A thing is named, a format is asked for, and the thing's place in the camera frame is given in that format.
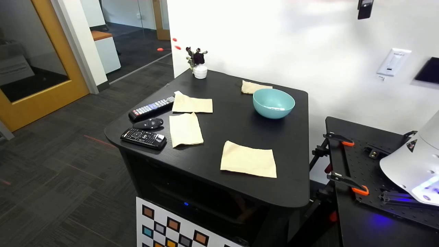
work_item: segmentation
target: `checkerboard pattern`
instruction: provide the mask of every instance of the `checkerboard pattern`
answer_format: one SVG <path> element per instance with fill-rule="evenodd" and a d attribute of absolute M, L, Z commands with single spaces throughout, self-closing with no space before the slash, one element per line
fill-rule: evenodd
<path fill-rule="evenodd" d="M 137 247 L 241 247 L 141 198 L 135 198 Z"/>

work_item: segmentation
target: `remote control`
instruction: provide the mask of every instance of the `remote control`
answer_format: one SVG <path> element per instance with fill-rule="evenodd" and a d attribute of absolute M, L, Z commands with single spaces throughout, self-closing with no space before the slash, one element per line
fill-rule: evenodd
<path fill-rule="evenodd" d="M 120 141 L 124 143 L 131 143 L 135 146 L 152 149 L 152 150 L 163 150 L 165 146 L 165 138 L 163 135 L 156 135 L 152 132 L 145 132 L 141 130 L 127 130 L 120 137 Z"/>
<path fill-rule="evenodd" d="M 163 126 L 163 120 L 161 119 L 149 119 L 149 120 L 132 124 L 132 128 L 134 130 L 143 130 L 143 131 L 149 131 L 150 132 L 150 131 L 163 130 L 161 126 Z"/>
<path fill-rule="evenodd" d="M 169 110 L 172 104 L 174 104 L 174 98 L 172 97 L 161 99 L 161 101 L 157 101 L 157 102 L 153 102 L 150 105 L 146 105 L 146 106 L 142 106 L 139 109 L 131 110 L 128 113 L 128 119 L 131 121 L 141 121 L 141 120 L 149 119 L 150 116 L 156 116 L 156 115 L 160 115 L 163 112 Z"/>

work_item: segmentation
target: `glass door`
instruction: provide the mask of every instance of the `glass door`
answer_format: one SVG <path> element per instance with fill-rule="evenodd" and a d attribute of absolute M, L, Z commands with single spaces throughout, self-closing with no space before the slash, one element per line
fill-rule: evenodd
<path fill-rule="evenodd" d="M 0 120 L 9 131 L 87 95 L 50 0 L 0 2 Z"/>

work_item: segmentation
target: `paper napkin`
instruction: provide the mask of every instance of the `paper napkin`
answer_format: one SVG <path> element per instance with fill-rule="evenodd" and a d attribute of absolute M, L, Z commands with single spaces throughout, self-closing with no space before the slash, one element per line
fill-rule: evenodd
<path fill-rule="evenodd" d="M 224 142 L 220 171 L 275 179 L 272 150 L 256 150 Z"/>
<path fill-rule="evenodd" d="M 253 93 L 256 93 L 261 88 L 272 88 L 272 87 L 260 86 L 260 84 L 255 84 L 255 83 L 249 83 L 249 82 L 242 80 L 241 93 L 246 94 L 246 95 L 252 95 Z"/>
<path fill-rule="evenodd" d="M 169 139 L 172 147 L 179 145 L 201 145 L 201 130 L 194 115 L 179 115 L 168 117 Z"/>
<path fill-rule="evenodd" d="M 212 101 L 189 98 L 176 91 L 174 94 L 172 113 L 212 113 Z"/>

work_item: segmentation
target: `bowl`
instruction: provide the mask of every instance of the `bowl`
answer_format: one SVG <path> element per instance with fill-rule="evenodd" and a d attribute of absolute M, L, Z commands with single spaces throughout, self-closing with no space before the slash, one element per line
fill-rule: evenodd
<path fill-rule="evenodd" d="M 283 119 L 294 105 L 293 98 L 279 90 L 263 88 L 252 94 L 252 106 L 264 119 Z"/>

